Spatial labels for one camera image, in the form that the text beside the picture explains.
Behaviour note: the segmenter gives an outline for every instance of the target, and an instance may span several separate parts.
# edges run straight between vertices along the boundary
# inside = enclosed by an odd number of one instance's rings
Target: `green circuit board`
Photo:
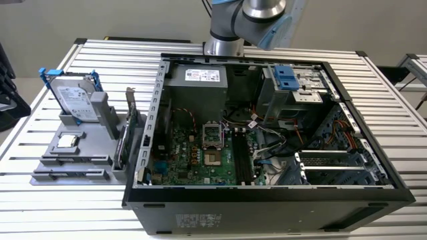
[[[167,161],[167,172],[162,176],[162,185],[236,185],[236,169],[234,161],[234,146],[231,132],[224,132],[224,144],[220,151],[203,150],[202,134],[194,136],[192,130],[175,127],[170,143],[170,160]],[[246,134],[247,149],[256,143],[255,132]],[[206,158],[210,154],[216,154],[216,164],[207,165],[210,161]],[[264,185],[264,175],[254,180],[256,185]]]

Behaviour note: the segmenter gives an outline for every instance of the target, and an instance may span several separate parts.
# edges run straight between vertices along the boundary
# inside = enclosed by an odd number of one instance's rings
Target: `hard drive label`
[[[99,119],[96,117],[87,91],[80,87],[68,86],[59,86],[58,91],[74,117],[82,121],[94,121]]]

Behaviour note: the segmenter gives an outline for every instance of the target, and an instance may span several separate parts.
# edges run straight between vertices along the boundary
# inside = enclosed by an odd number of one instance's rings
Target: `white wall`
[[[378,65],[427,54],[427,0],[308,0],[292,48],[360,50]]]
[[[427,54],[427,0],[307,0],[291,47],[363,50],[376,64]],[[0,5],[0,42],[19,77],[55,68],[76,38],[210,36],[200,0],[27,0]]]
[[[27,0],[0,5],[0,42],[19,77],[56,68],[76,38],[210,36],[199,0]]]

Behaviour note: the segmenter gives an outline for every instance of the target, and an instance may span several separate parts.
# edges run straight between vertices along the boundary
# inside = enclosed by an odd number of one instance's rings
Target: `small chip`
[[[188,178],[188,173],[187,172],[179,172],[178,173],[178,178],[179,179],[187,179]]]
[[[76,135],[63,135],[59,137],[58,148],[72,148],[76,144],[78,136]]]

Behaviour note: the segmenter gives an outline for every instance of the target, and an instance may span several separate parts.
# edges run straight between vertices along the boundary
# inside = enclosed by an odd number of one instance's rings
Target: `metal frame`
[[[108,92],[110,104],[118,112],[128,108],[123,94],[126,88],[135,88],[136,106],[142,113],[148,111],[147,102],[152,97],[160,53],[202,54],[202,45],[190,43],[88,40],[79,53],[74,54],[76,49],[78,45],[74,45],[59,69],[63,69],[66,64],[72,72],[96,69],[102,75],[103,88]],[[348,233],[311,233],[304,236],[267,233],[232,237],[312,240],[426,239],[426,127],[415,113],[408,110],[412,108],[404,103],[402,95],[391,91],[394,88],[386,83],[368,58],[358,56],[352,51],[286,48],[266,52],[255,47],[246,47],[244,53],[250,58],[326,61],[331,64],[354,105],[411,189],[416,203]],[[60,111],[46,89],[38,95],[31,108],[32,115],[20,120],[0,146],[0,209],[8,216],[0,223],[1,232],[11,233],[11,238],[36,236],[84,239],[103,234],[106,239],[147,239],[147,233],[134,213],[120,210],[126,186],[30,185],[30,174],[39,164],[38,158],[51,142],[52,131],[59,127]],[[208,236],[211,239],[230,237],[219,234]]]
[[[398,63],[398,67],[406,67],[422,84],[411,83],[404,87],[406,92],[427,92],[427,55],[407,54]]]

